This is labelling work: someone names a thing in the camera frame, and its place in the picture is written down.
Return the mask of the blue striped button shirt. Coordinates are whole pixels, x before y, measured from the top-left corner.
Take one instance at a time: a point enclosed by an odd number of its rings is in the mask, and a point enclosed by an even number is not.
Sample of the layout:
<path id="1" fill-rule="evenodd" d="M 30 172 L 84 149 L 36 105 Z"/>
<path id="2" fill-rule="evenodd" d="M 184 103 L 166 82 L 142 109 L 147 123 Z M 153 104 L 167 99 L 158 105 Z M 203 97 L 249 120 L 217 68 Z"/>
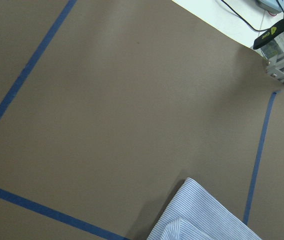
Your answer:
<path id="1" fill-rule="evenodd" d="M 166 206 L 148 240 L 259 240 L 205 188 L 187 178 Z"/>

